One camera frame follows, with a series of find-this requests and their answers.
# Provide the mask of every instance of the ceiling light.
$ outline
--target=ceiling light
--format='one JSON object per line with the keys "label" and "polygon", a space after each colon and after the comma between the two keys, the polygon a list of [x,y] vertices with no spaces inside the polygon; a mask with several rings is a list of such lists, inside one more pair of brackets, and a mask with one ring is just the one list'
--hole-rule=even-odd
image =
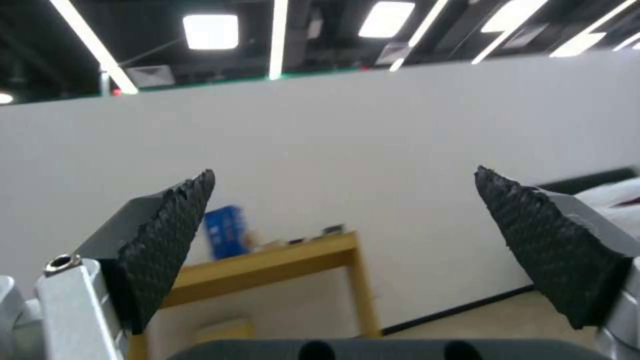
{"label": "ceiling light", "polygon": [[0,105],[10,104],[11,102],[13,102],[13,96],[4,92],[0,92]]}
{"label": "ceiling light", "polygon": [[554,51],[551,57],[568,58],[570,56],[578,56],[602,40],[606,34],[607,33],[590,33],[582,35],[581,37],[573,37]]}
{"label": "ceiling light", "polygon": [[635,41],[640,40],[640,33],[635,34],[632,37],[629,37],[628,39],[626,39],[625,41],[621,42],[620,45],[616,46],[613,48],[613,51],[618,51],[620,49],[623,49],[624,47],[626,47],[629,44],[633,44]]}
{"label": "ceiling light", "polygon": [[442,12],[442,9],[444,9],[444,6],[448,2],[449,0],[438,0],[438,2],[435,3],[435,5],[433,5],[433,7],[431,8],[427,16],[424,18],[420,26],[418,26],[418,30],[416,30],[413,33],[413,36],[411,37],[411,39],[409,39],[410,47],[414,47],[420,42],[420,39],[422,39],[422,36],[424,36],[427,30],[431,27],[433,22],[436,20],[440,12]]}
{"label": "ceiling light", "polygon": [[400,58],[400,59],[394,61],[394,63],[391,64],[391,67],[389,68],[389,71],[395,72],[397,69],[400,69],[400,66],[402,66],[403,62],[404,62],[404,58]]}
{"label": "ceiling light", "polygon": [[433,25],[434,21],[436,20],[438,15],[440,15],[442,10],[444,9],[444,6],[448,2],[449,0],[438,0],[438,2],[433,5],[433,7],[431,8],[427,16],[420,23],[420,26],[418,26],[418,28],[415,30],[415,32],[409,39],[409,42],[407,43],[408,50],[404,58],[394,61],[393,64],[391,64],[389,71],[393,72],[400,69],[400,66],[402,66],[402,64],[404,63],[404,59],[409,55],[409,53],[411,53],[411,50],[413,50],[413,47],[415,47],[420,42],[424,34],[431,27],[431,25]]}
{"label": "ceiling light", "polygon": [[483,61],[501,43],[506,41],[529,17],[535,14],[547,0],[511,0],[498,10],[482,28],[482,32],[501,31],[489,46],[482,50],[472,61],[475,65]]}
{"label": "ceiling light", "polygon": [[511,0],[486,22],[481,31],[501,33],[517,28],[546,2],[547,0]]}
{"label": "ceiling light", "polygon": [[413,11],[414,3],[378,1],[364,20],[358,36],[390,38],[397,34]]}
{"label": "ceiling light", "polygon": [[182,18],[192,50],[224,50],[238,46],[238,16],[187,15]]}
{"label": "ceiling light", "polygon": [[269,79],[275,80],[282,74],[282,58],[284,57],[284,39],[287,29],[288,0],[274,0],[273,26],[271,30],[271,58]]}
{"label": "ceiling light", "polygon": [[93,57],[100,63],[101,69],[104,69],[111,79],[125,94],[137,94],[138,88],[131,82],[131,79],[122,71],[118,63],[104,47],[100,39],[89,25],[84,21],[76,8],[69,0],[50,0],[56,10],[62,15],[67,24],[76,32],[76,35],[82,40],[84,45],[91,51]]}
{"label": "ceiling light", "polygon": [[[552,58],[561,58],[566,56],[575,56],[583,53],[585,50],[594,46],[598,41],[600,41],[600,39],[604,37],[604,35],[606,35],[606,33],[601,32],[601,33],[595,33],[597,35],[592,36],[594,35],[591,33],[593,30],[595,30],[596,28],[599,28],[605,22],[611,20],[614,16],[621,13],[622,11],[627,9],[629,6],[633,5],[636,1],[637,0],[626,0],[624,3],[621,3],[615,9],[609,11],[606,15],[596,20],[596,22],[589,25],[586,29],[582,30],[580,33],[578,33],[578,35],[575,35],[573,38],[569,39],[569,41],[562,44],[549,56]],[[591,44],[591,45],[584,47],[582,51],[576,53],[575,49],[578,48],[579,45],[584,46],[585,44]]]}

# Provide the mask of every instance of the white wall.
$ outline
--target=white wall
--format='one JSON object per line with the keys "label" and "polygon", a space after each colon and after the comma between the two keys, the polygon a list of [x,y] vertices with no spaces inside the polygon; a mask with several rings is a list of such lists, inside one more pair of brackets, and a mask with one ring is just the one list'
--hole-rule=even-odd
{"label": "white wall", "polygon": [[[360,231],[383,326],[526,285],[473,182],[639,163],[640,56],[589,53],[236,83],[0,109],[0,274],[29,289],[128,198],[205,167],[209,209],[263,238]],[[189,262],[207,259],[202,235]],[[249,314],[265,337],[352,336],[340,270],[164,311],[157,356]]]}

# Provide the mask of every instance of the wooden table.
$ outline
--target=wooden table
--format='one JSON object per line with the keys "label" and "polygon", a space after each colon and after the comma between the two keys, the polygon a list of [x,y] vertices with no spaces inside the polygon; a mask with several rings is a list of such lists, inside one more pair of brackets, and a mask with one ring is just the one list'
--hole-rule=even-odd
{"label": "wooden table", "polygon": [[[365,265],[355,232],[327,236],[297,245],[185,266],[161,308],[210,299],[236,291],[346,266],[363,336],[380,336]],[[148,358],[144,334],[130,339],[129,359]]]}

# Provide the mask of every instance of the beige floor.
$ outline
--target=beige floor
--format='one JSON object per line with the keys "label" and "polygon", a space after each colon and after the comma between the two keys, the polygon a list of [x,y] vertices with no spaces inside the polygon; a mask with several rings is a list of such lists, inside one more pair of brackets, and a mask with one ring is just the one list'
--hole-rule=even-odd
{"label": "beige floor", "polygon": [[573,330],[537,291],[425,323],[388,338],[554,338],[594,348],[595,328]]}

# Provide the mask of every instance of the black ceiling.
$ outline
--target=black ceiling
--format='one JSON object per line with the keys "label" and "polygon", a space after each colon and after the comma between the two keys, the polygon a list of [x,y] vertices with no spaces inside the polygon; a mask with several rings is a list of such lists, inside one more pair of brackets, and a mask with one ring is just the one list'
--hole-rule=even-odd
{"label": "black ceiling", "polygon": [[[390,42],[407,41],[436,2],[414,0],[410,18],[393,39],[360,38],[358,30],[376,1],[289,0],[284,72],[381,67],[375,64],[383,48]],[[404,65],[470,61],[495,38],[495,34],[480,32],[480,28],[505,2],[451,0]],[[522,47],[499,48],[490,58],[551,53],[621,2],[549,0],[522,26],[522,31],[527,31],[546,24],[539,35]],[[262,78],[267,74],[273,0],[73,3],[123,68],[168,65],[176,85]],[[182,17],[193,13],[238,15],[238,47],[226,51],[189,50]],[[313,39],[307,35],[311,19],[323,22],[320,35]],[[618,45],[640,31],[640,1],[599,30],[607,31],[607,36],[597,47]],[[0,91],[15,94],[19,102],[98,94],[97,62],[50,2],[0,3]]]}

